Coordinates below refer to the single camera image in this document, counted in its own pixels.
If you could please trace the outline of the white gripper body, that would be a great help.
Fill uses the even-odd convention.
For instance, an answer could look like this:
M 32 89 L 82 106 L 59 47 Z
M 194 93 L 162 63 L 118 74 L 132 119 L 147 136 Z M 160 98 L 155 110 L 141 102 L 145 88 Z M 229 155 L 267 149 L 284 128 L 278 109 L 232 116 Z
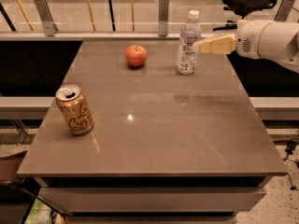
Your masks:
M 271 23 L 269 20 L 239 20 L 235 32 L 236 52 L 251 59 L 260 59 L 258 45 L 263 30 Z

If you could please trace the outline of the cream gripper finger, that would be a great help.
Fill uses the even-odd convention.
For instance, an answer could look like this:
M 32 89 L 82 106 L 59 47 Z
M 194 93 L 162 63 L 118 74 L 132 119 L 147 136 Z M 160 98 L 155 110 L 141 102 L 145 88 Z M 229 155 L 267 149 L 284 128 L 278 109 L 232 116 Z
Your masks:
M 197 53 L 230 54 L 235 50 L 235 37 L 233 35 L 215 35 L 196 41 L 192 49 Z

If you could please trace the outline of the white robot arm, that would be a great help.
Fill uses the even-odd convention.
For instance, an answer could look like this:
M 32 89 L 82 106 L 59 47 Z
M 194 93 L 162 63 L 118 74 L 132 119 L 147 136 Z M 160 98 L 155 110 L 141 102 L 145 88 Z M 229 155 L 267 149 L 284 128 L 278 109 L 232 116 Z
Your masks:
M 299 23 L 239 20 L 234 35 L 214 35 L 192 45 L 196 53 L 266 59 L 299 73 Z

